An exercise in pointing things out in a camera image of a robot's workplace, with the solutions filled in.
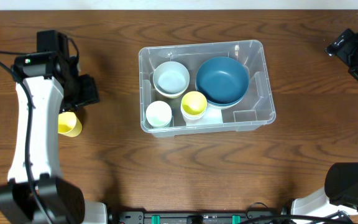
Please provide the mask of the mint green cup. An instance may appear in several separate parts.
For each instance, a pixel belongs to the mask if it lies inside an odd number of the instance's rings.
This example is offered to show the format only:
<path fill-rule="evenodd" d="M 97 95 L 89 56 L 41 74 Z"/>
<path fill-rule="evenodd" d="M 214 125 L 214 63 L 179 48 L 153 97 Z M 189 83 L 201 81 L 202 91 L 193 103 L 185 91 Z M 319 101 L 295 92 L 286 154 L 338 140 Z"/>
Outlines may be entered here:
<path fill-rule="evenodd" d="M 167 128 L 167 127 L 170 127 L 170 125 L 172 124 L 172 120 L 167 122 L 166 124 L 158 124 L 158 125 L 155 125 L 153 126 L 154 128 Z"/>

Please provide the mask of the small white bowl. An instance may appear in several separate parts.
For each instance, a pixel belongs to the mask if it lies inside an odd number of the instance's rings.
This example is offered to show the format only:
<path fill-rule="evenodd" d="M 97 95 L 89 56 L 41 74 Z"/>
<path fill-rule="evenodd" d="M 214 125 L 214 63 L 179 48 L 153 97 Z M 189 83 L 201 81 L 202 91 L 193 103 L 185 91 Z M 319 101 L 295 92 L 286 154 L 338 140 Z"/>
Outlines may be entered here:
<path fill-rule="evenodd" d="M 175 94 L 179 92 L 184 92 L 188 88 L 188 84 L 186 82 L 169 82 L 169 83 L 156 83 L 155 89 L 161 93 L 170 93 Z"/>

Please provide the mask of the light blue cup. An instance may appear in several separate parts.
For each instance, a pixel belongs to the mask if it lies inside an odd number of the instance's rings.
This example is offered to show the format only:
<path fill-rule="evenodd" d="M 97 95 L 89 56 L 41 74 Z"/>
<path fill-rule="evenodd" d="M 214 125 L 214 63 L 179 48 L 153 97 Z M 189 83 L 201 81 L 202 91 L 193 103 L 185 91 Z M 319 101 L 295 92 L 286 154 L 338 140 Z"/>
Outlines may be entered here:
<path fill-rule="evenodd" d="M 203 111 L 203 112 L 200 113 L 200 114 L 192 115 L 192 114 L 187 113 L 183 108 L 181 109 L 181 113 L 182 113 L 183 119 L 184 119 L 184 120 L 190 120 L 190 121 L 201 119 L 201 118 L 204 116 L 205 112 L 206 112 L 206 111 Z"/>

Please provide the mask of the small light grey bowl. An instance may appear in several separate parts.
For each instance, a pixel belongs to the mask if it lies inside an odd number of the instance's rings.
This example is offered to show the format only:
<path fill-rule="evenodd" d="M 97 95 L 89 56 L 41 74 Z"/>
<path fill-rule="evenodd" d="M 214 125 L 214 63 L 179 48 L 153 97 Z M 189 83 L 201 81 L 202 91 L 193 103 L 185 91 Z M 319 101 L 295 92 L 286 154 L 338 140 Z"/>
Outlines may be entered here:
<path fill-rule="evenodd" d="M 178 62 L 164 62 L 160 64 L 154 71 L 153 75 L 154 86 L 156 83 L 169 83 L 169 82 L 186 82 L 190 84 L 190 73 L 188 69 Z"/>

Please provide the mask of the pink cup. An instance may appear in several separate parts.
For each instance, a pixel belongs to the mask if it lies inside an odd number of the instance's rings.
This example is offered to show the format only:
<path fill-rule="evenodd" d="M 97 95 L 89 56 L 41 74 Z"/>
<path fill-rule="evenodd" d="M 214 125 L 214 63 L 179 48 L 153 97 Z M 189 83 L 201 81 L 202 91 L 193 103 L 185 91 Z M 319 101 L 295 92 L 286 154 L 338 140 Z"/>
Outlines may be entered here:
<path fill-rule="evenodd" d="M 202 118 L 183 118 L 187 126 L 200 125 L 203 122 Z"/>

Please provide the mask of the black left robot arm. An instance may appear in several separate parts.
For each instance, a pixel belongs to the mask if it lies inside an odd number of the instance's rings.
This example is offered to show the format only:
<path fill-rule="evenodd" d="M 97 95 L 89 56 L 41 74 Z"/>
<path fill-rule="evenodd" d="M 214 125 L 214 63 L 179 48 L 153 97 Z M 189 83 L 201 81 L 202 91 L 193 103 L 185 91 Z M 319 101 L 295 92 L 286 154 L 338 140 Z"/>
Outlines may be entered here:
<path fill-rule="evenodd" d="M 65 181 L 58 157 L 58 116 L 97 103 L 99 92 L 81 75 L 74 41 L 57 30 L 37 33 L 37 50 L 8 68 L 19 101 L 14 160 L 0 185 L 0 212 L 11 223 L 107 223 L 107 206 L 85 200 Z"/>

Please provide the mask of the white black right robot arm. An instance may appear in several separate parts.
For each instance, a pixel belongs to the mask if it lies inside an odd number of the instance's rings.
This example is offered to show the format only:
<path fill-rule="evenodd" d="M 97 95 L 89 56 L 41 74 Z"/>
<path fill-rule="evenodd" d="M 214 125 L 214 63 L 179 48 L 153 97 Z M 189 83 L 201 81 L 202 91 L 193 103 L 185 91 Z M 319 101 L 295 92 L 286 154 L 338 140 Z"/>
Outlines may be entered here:
<path fill-rule="evenodd" d="M 358 33 L 346 29 L 325 49 L 348 67 L 358 81 Z M 358 215 L 358 161 L 333 164 L 325 178 L 324 187 L 291 202 L 287 214 L 291 221 L 301 223 L 301 216 L 336 221 L 340 214 Z"/>

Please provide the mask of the cream white cup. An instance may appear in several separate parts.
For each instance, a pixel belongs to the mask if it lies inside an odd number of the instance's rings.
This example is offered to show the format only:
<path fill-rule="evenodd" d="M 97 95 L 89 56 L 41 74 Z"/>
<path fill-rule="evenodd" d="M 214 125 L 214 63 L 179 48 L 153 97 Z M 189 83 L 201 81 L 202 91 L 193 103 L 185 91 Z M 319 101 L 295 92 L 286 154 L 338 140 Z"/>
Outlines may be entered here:
<path fill-rule="evenodd" d="M 155 101 L 147 107 L 146 119 L 151 126 L 166 124 L 172 120 L 172 109 L 164 101 Z"/>

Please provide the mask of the dark blue bowl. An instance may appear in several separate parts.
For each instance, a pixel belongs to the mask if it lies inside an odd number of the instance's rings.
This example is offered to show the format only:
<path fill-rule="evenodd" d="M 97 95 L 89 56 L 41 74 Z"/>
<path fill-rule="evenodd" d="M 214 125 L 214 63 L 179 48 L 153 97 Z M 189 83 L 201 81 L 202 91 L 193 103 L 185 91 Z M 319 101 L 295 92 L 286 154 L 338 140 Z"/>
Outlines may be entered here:
<path fill-rule="evenodd" d="M 237 89 L 211 90 L 206 92 L 206 99 L 211 106 L 229 108 L 238 104 L 246 96 L 246 93 L 246 91 Z"/>
<path fill-rule="evenodd" d="M 249 82 L 249 72 L 237 60 L 229 57 L 214 57 L 199 67 L 195 87 L 206 97 L 206 92 L 211 90 L 248 91 Z"/>

